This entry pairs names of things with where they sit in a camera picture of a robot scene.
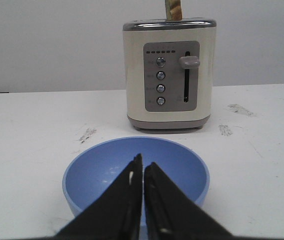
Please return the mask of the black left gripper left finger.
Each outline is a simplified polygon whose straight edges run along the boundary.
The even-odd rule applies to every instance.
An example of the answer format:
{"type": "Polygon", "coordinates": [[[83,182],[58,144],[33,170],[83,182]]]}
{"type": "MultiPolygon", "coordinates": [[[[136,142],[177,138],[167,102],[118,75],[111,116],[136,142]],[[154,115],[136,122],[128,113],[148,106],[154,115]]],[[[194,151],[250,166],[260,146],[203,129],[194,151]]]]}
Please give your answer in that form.
{"type": "Polygon", "coordinates": [[[137,240],[142,207],[142,155],[105,192],[61,229],[57,240],[137,240]]]}

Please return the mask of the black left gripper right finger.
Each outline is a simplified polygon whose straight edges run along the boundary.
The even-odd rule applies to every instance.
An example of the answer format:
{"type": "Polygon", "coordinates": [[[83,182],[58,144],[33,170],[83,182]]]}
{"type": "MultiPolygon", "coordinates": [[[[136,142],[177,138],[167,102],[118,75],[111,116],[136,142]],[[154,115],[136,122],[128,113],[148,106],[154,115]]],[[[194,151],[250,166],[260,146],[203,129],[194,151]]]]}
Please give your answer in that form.
{"type": "Polygon", "coordinates": [[[144,202],[150,240],[230,240],[233,235],[177,187],[155,163],[144,171],[144,202]]]}

